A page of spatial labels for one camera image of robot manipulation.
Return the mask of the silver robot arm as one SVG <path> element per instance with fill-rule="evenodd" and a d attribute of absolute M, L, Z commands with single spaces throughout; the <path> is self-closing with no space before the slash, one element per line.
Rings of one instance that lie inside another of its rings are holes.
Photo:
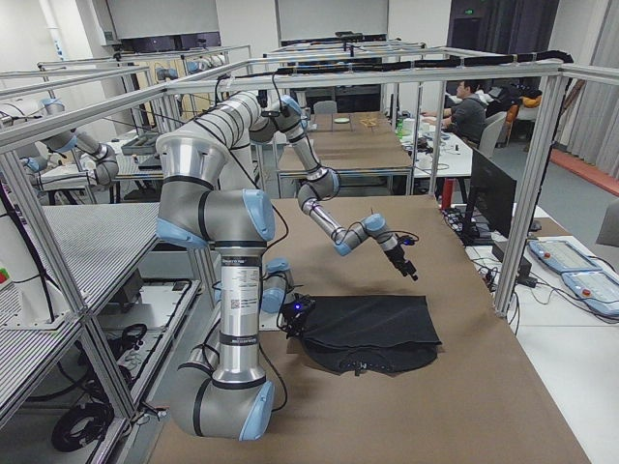
<path fill-rule="evenodd" d="M 262 256 L 276 223 L 263 190 L 215 187 L 228 148 L 183 129 L 157 142 L 164 173 L 158 236 L 179 247 L 214 247 L 221 256 L 219 363 L 181 364 L 170 412 L 189 434 L 253 441 L 265 433 L 275 398 L 258 348 Z"/>
<path fill-rule="evenodd" d="M 340 176 L 337 170 L 320 161 L 308 136 L 303 110 L 292 97 L 283 95 L 268 104 L 252 92 L 239 92 L 217 103 L 193 121 L 224 145 L 228 154 L 245 136 L 258 144 L 269 142 L 276 133 L 282 133 L 301 162 L 306 176 L 297 193 L 299 207 L 329 236 L 338 254 L 345 256 L 366 239 L 372 238 L 403 276 L 414 280 L 418 278 L 415 266 L 406 259 L 403 250 L 405 246 L 416 243 L 415 237 L 400 235 L 392 230 L 379 214 L 372 214 L 344 227 L 323 208 L 324 201 L 339 193 Z"/>

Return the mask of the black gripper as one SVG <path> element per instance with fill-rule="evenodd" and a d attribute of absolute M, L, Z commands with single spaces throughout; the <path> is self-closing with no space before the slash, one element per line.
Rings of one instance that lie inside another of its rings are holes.
<path fill-rule="evenodd" d="M 410 276 L 417 280 L 417 269 L 411 261 L 406 260 L 404 250 L 401 245 L 396 245 L 385 251 L 386 256 L 393 265 L 398 265 L 398 269 L 403 276 Z"/>
<path fill-rule="evenodd" d="M 282 330 L 287 336 L 300 336 L 305 330 L 305 315 L 294 314 L 283 317 Z"/>

